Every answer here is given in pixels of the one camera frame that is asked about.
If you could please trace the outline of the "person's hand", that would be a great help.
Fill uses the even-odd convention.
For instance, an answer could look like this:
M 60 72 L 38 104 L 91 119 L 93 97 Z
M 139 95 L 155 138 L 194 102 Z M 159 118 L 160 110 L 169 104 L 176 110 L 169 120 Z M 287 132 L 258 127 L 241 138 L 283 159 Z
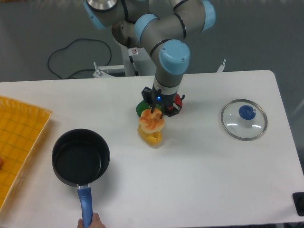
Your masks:
M 78 220 L 77 228 L 83 228 L 83 227 L 84 227 L 83 220 L 80 218 Z M 106 228 L 106 226 L 101 222 L 99 214 L 94 212 L 92 216 L 92 222 L 88 228 Z

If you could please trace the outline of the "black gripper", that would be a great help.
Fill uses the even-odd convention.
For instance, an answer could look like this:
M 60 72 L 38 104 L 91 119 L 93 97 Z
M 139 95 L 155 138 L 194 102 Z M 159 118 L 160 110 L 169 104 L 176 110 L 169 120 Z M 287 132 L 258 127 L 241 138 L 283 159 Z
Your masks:
M 172 117 L 181 111 L 182 106 L 173 104 L 176 94 L 175 92 L 171 95 L 165 95 L 161 89 L 156 90 L 154 87 L 152 89 L 145 87 L 142 90 L 143 100 L 151 108 L 151 114 L 154 113 L 156 104 L 161 106 L 161 119 L 164 116 Z

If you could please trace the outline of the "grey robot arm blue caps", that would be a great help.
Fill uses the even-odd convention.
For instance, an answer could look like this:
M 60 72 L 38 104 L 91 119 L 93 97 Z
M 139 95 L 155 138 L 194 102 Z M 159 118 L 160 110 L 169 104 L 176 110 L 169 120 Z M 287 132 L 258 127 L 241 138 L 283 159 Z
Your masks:
M 211 28 L 216 12 L 208 0 L 172 0 L 173 13 L 159 18 L 150 12 L 147 0 L 86 0 L 83 5 L 99 29 L 120 30 L 118 42 L 128 48 L 144 48 L 156 66 L 152 88 L 142 91 L 138 108 L 160 108 L 174 116 L 182 109 L 184 96 L 178 89 L 190 61 L 190 49 L 183 40 Z

